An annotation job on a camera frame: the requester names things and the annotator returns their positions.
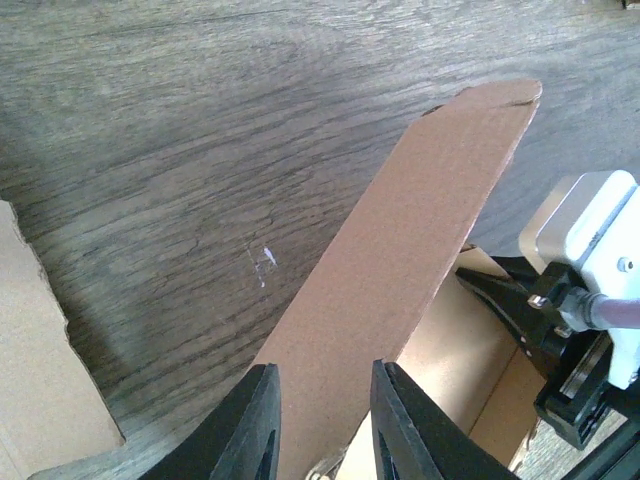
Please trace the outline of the small brown cardboard box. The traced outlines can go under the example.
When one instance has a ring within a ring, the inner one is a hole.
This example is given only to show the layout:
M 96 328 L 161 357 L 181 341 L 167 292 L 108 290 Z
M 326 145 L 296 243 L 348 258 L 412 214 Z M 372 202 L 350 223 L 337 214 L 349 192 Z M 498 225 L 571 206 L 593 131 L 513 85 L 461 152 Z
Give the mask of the small brown cardboard box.
M 398 357 L 538 108 L 540 82 L 462 90 L 405 131 L 257 354 L 279 369 L 278 477 L 353 438 L 371 367 Z

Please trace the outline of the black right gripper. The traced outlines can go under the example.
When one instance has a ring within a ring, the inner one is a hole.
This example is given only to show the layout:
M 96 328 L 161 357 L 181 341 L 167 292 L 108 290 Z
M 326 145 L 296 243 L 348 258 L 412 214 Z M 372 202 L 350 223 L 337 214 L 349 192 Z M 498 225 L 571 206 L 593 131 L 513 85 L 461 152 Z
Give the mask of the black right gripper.
M 626 422 L 569 473 L 570 479 L 639 476 L 639 384 L 607 381 L 613 343 L 606 333 L 567 326 L 559 307 L 572 288 L 586 289 L 569 265 L 537 273 L 524 259 L 501 259 L 505 275 L 460 267 L 460 283 L 489 307 L 546 383 L 534 401 L 538 416 L 571 446 L 584 449 L 611 410 Z

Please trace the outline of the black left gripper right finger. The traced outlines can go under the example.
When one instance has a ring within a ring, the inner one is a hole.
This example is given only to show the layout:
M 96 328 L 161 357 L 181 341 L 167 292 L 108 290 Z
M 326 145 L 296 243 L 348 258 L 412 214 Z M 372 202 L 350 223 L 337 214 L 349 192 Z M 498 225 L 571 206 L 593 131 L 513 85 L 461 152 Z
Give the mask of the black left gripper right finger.
M 372 364 L 371 423 L 379 479 L 514 479 L 396 363 Z

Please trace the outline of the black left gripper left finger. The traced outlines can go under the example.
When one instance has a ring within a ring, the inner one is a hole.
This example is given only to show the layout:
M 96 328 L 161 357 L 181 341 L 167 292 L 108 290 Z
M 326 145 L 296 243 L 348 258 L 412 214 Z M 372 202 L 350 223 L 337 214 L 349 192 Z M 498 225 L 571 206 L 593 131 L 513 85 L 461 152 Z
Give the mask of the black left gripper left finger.
M 274 479 L 281 438 L 278 367 L 258 364 L 144 479 Z

